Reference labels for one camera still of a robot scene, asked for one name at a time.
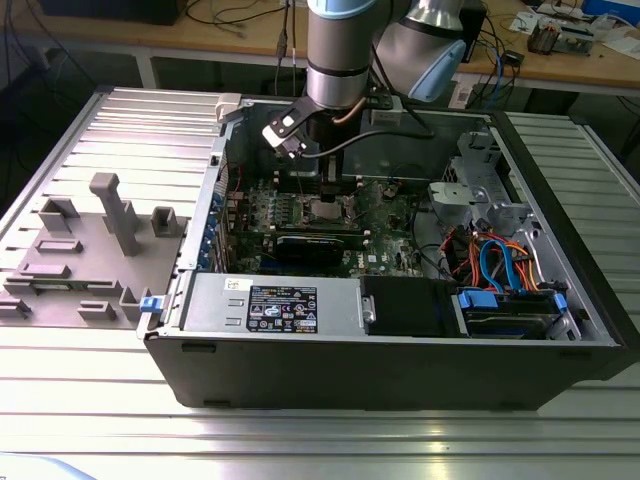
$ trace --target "metal bracket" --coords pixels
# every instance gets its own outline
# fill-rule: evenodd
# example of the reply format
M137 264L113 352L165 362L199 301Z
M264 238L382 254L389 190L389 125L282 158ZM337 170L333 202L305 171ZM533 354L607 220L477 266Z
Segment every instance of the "metal bracket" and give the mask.
M365 324L371 325L376 322L376 305L373 296L362 297L362 320Z

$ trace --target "connector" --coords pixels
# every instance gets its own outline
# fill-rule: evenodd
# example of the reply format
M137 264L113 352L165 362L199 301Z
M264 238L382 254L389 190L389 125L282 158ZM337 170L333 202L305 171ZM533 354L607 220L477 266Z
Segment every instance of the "connector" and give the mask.
M287 35L286 30L282 30L280 32L280 36L278 37L278 46L276 47L276 58L278 62L281 62L282 59L287 55L287 44L289 42L289 36Z

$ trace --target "green circuit board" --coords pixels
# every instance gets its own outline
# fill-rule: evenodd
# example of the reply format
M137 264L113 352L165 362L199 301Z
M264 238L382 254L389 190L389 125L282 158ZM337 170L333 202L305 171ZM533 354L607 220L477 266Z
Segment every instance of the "green circuit board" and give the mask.
M422 276L409 224L417 197L384 180L365 181L334 205L316 195L251 188L238 205L231 234L234 268L245 274L357 278L361 275ZM336 238L344 242L342 262L332 267L283 265L274 254L281 235Z

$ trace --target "blue box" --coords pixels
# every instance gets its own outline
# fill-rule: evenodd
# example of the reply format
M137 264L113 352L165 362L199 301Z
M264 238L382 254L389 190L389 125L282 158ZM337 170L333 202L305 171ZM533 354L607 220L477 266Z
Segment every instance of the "blue box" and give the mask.
M624 18L631 25L640 24L640 2L633 0L584 0L582 11L587 15L604 15L610 13Z

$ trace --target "blue latch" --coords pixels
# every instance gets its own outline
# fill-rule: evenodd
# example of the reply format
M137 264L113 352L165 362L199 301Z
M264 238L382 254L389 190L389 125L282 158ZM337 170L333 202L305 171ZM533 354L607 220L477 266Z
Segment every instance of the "blue latch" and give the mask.
M498 308L498 300L493 292L484 290L464 290L458 294L460 308Z
M164 295L154 295L140 299L140 311L142 313L162 313L164 309Z
M567 305L567 299L564 298L564 295L562 295L561 293L556 293L553 296L553 299L556 301L556 306L558 307L558 310L560 310L562 313L568 310L569 306Z

